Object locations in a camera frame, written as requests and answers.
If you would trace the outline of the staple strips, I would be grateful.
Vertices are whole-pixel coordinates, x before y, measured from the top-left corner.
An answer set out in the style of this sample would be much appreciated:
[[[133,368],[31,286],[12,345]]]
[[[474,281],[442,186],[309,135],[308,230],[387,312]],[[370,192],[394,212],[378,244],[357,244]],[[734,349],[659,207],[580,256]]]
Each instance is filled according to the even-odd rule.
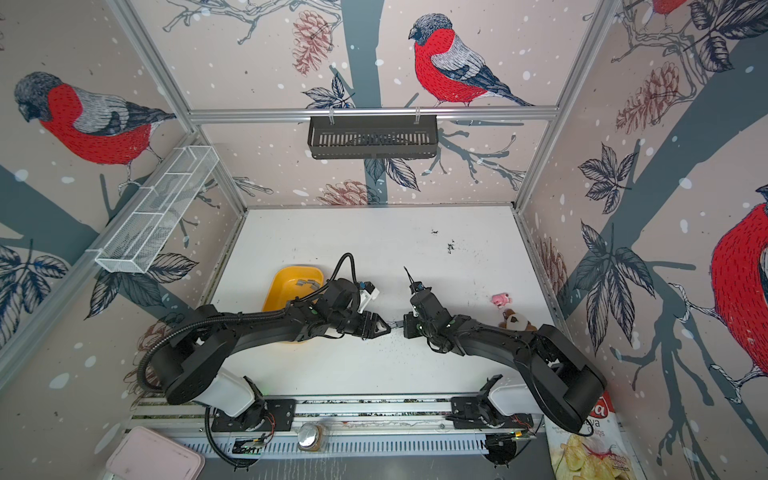
[[[299,286],[299,287],[301,287],[301,286],[309,286],[309,287],[311,287],[313,290],[317,290],[317,289],[319,289],[319,288],[320,288],[320,284],[319,284],[319,283],[317,283],[316,281],[312,280],[312,279],[307,279],[307,280],[304,280],[304,279],[298,279],[298,280],[296,281],[296,285],[297,285],[297,286]]]

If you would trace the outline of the yellow plastic tray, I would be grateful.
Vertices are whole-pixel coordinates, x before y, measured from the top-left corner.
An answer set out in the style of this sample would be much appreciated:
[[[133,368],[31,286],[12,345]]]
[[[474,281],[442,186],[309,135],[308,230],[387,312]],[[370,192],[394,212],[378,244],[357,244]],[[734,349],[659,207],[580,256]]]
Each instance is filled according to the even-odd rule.
[[[287,303],[295,298],[303,298],[317,290],[309,286],[297,286],[298,279],[312,279],[324,284],[323,272],[312,266],[289,266],[281,269],[274,277],[270,290],[263,304],[263,311],[277,311],[283,309]]]

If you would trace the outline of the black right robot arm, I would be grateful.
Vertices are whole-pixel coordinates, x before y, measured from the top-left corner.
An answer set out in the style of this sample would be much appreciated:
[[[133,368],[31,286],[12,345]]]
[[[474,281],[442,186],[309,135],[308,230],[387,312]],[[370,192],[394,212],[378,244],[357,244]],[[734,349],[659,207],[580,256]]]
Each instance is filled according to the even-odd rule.
[[[581,431],[605,392],[605,376],[552,325],[513,331],[453,315],[422,285],[411,289],[410,304],[405,337],[426,338],[435,353],[478,356],[517,370],[543,414],[567,432]]]

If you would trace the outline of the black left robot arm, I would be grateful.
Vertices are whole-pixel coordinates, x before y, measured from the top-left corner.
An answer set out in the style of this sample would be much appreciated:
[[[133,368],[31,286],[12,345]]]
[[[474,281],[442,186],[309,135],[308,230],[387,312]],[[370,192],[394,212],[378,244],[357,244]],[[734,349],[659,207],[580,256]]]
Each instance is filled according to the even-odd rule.
[[[262,394],[250,378],[223,368],[230,356],[273,343],[387,335],[390,325],[367,309],[377,296],[372,283],[358,280],[354,256],[347,252],[323,286],[278,310],[225,313],[211,304],[198,308],[191,321],[149,348],[139,361],[137,383],[171,405],[194,402],[240,416],[255,408]]]

